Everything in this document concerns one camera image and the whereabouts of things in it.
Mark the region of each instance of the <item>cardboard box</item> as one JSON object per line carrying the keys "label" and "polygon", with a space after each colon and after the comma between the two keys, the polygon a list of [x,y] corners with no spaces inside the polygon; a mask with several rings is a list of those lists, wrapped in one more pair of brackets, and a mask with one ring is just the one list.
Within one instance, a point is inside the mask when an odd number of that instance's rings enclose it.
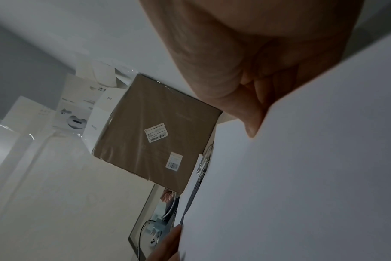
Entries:
{"label": "cardboard box", "polygon": [[94,107],[84,132],[89,150],[182,193],[221,111],[144,75],[116,99],[106,92]]}

